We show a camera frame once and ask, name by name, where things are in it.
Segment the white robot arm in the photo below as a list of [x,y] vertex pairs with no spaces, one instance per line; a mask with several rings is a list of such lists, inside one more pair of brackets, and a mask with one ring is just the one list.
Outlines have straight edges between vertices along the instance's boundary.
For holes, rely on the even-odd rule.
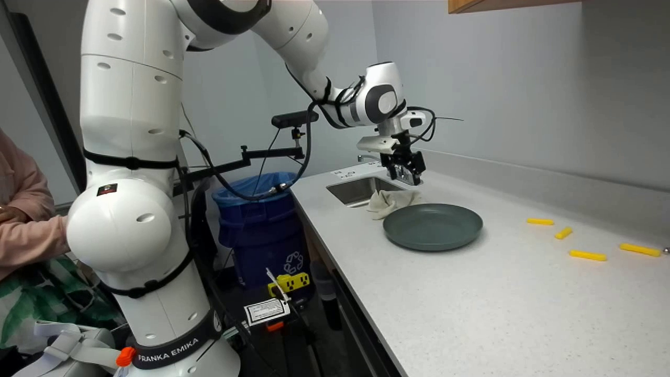
[[180,150],[183,60],[253,28],[338,128],[378,123],[362,146],[424,171],[409,148],[395,65],[368,66],[332,87],[316,65],[327,21],[313,0],[91,0],[82,39],[82,140],[89,189],[70,212],[67,239],[119,301],[137,339],[126,375],[239,375],[171,196]]

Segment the wire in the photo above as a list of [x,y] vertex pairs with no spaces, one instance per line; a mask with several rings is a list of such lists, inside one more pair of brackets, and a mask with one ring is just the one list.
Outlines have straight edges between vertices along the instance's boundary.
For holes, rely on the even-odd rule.
[[419,136],[415,136],[415,140],[410,144],[415,144],[419,140],[432,141],[437,131],[437,123],[436,123],[437,118],[462,122],[460,116],[437,116],[436,111],[432,111],[427,106],[409,106],[409,111],[426,111],[432,114],[432,122],[427,123],[427,128]]
[[184,118],[187,118],[187,123],[189,123],[190,134],[197,137],[197,131],[195,131],[195,125],[192,125],[192,122],[190,122],[190,116],[189,116],[189,113],[187,113],[184,101],[180,102],[180,106],[183,106],[183,114],[184,114]]
[[[184,173],[183,168],[178,168],[178,175],[180,175],[180,181],[187,186],[187,173]],[[189,190],[184,190],[183,194],[184,194],[184,235],[187,235],[187,244],[189,244],[189,252],[195,252],[197,246],[195,246],[195,241],[192,241],[192,235],[190,235],[190,230],[192,230],[190,220],[192,220],[192,218],[190,218]],[[214,314],[216,314],[219,321],[234,322],[234,321],[230,321],[230,318],[227,316],[227,311],[223,311],[223,306],[219,306],[216,299],[210,299],[210,306],[211,306]],[[208,350],[206,350],[198,357],[203,357],[216,340],[218,340],[218,336],[211,339],[211,344],[208,345]]]
[[118,327],[110,328],[110,333],[118,333],[121,328],[130,328],[127,322],[119,322]]
[[[281,128],[277,128],[273,141],[268,144],[268,150],[273,148],[273,144],[277,141],[277,136],[281,134]],[[264,168],[265,168],[268,156],[264,156],[264,160],[260,163],[257,175],[255,175],[255,183],[253,183],[253,194],[257,190],[260,177],[264,175]]]
[[338,101],[338,105],[341,106],[341,105],[351,105],[357,97],[359,97],[359,92],[361,92],[361,87],[362,87],[362,84],[364,84],[364,75],[359,75],[359,81],[357,84],[351,84],[351,85],[348,85],[346,89],[341,89],[341,92],[348,92],[348,89],[351,89],[351,93],[350,93],[350,97],[348,101]]
[[[189,140],[201,150],[203,159],[206,159],[208,166],[214,169],[210,150],[208,150],[198,140],[195,140],[187,129],[180,129],[180,134],[183,134],[184,137],[189,137]],[[305,171],[307,166],[309,166],[309,156],[313,156],[313,122],[309,122],[309,118],[307,118],[307,123],[305,123],[305,144],[307,144],[307,146],[305,146],[303,163],[302,163],[300,171],[295,173],[294,181],[281,186],[283,190],[290,190],[290,189],[303,175],[303,171]],[[216,179],[218,179],[228,193],[232,193],[234,196],[240,196],[240,199],[246,199],[246,200],[264,200],[264,199],[274,199],[274,196],[281,196],[281,194],[283,194],[283,190],[277,190],[277,193],[268,193],[268,194],[249,196],[249,194],[244,194],[244,193],[239,193],[237,189],[232,189],[223,173],[216,173]]]

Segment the sleeve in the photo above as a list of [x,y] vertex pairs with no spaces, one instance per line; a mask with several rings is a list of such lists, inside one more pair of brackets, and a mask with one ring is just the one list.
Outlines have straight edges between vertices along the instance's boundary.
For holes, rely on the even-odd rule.
[[63,216],[27,224],[0,224],[0,266],[16,267],[67,252],[64,227],[67,220]]
[[25,212],[32,220],[51,218],[55,214],[55,199],[39,168],[3,131],[0,141],[16,179],[16,193],[6,204]]

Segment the yellow object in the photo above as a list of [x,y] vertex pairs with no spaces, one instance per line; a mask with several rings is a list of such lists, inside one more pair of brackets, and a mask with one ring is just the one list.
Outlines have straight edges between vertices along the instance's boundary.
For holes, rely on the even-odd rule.
[[553,237],[559,239],[559,241],[563,241],[563,239],[567,239],[570,235],[572,235],[572,227],[565,225],[565,227],[557,230],[557,235],[553,235]]
[[640,256],[651,256],[651,257],[661,256],[661,248],[657,248],[657,246],[647,246],[647,244],[636,244],[636,242],[621,242],[619,246],[628,252],[640,252]]
[[[307,274],[307,272],[300,272],[300,274],[279,274],[274,281],[281,285],[281,288],[283,288],[284,293],[292,293],[292,290],[297,290],[297,288],[307,287],[307,285],[309,285],[309,274]],[[274,282],[268,282],[268,293],[271,293],[273,296],[281,296],[281,293],[279,293],[274,287],[277,287]]]
[[527,224],[533,224],[533,225],[553,225],[553,218],[527,218]]
[[605,256],[605,252],[599,252],[599,251],[572,248],[570,256],[572,256],[572,257],[581,257],[581,260],[607,262],[607,256]]

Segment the blue bin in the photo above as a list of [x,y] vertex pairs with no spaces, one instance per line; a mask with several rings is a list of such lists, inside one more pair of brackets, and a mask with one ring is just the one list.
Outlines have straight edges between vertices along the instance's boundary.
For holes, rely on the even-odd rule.
[[[234,190],[257,196],[295,173],[277,171],[246,177],[232,183]],[[302,221],[292,193],[262,200],[247,200],[227,189],[214,193],[219,212],[218,241],[234,251],[234,270],[244,287],[265,285],[265,267],[274,274],[307,270],[307,252]]]

